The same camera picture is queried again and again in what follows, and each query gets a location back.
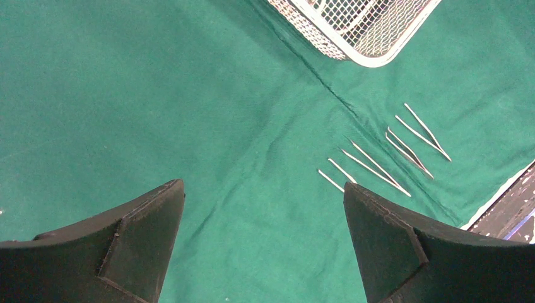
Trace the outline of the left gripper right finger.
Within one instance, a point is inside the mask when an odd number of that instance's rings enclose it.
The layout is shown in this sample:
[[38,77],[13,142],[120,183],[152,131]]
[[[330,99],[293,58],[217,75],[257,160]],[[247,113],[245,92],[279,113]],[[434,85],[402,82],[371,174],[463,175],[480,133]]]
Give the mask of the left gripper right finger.
[[368,302],[533,302],[534,246],[468,232],[347,182]]

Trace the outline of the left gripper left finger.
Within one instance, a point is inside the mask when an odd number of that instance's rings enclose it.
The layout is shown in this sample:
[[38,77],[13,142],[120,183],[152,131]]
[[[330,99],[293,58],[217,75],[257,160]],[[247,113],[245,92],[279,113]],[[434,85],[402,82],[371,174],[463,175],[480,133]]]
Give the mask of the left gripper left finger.
[[3,241],[1,301],[157,302],[184,203],[174,179],[30,241]]

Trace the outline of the steel spatula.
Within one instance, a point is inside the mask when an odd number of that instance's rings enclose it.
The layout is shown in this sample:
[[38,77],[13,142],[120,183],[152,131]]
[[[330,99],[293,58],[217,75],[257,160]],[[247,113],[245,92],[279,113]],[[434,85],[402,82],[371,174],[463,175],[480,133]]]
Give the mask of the steel spatula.
[[352,151],[350,152],[344,148],[340,148],[341,152],[346,157],[348,157],[373,175],[377,176],[379,179],[388,183],[388,185],[402,192],[407,197],[412,197],[409,191],[405,189],[399,182],[397,182],[395,178],[393,178],[393,176],[391,176],[390,173],[388,173],[388,171],[386,171],[385,168],[383,168],[375,159],[373,159],[362,147],[357,145],[353,140],[350,140],[350,143],[353,148],[359,153],[359,156],[357,157],[356,155],[354,155]]

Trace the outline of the green surgical cloth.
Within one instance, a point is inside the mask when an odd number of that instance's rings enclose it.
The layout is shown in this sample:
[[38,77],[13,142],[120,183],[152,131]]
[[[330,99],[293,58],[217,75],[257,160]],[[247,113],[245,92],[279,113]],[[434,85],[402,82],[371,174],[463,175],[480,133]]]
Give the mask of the green surgical cloth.
[[[346,157],[350,140],[412,197]],[[327,158],[467,224],[534,160],[534,2],[442,1],[374,69],[324,56],[264,1],[1,2],[4,241],[182,179],[162,302],[365,302]]]

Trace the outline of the metal mesh tray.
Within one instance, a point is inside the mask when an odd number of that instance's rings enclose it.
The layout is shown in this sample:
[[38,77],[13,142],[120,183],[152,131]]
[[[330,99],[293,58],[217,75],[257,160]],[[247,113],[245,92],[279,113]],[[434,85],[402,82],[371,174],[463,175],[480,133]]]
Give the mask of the metal mesh tray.
[[325,56],[367,68],[390,63],[440,0],[268,0]]

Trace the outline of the long steel forceps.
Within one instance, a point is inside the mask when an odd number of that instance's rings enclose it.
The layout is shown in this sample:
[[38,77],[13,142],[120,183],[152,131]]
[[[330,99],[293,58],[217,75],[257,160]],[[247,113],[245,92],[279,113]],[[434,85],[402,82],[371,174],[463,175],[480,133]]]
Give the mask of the long steel forceps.
[[317,169],[317,173],[331,186],[343,193],[345,184],[356,184],[356,179],[333,158],[327,158],[325,165]]

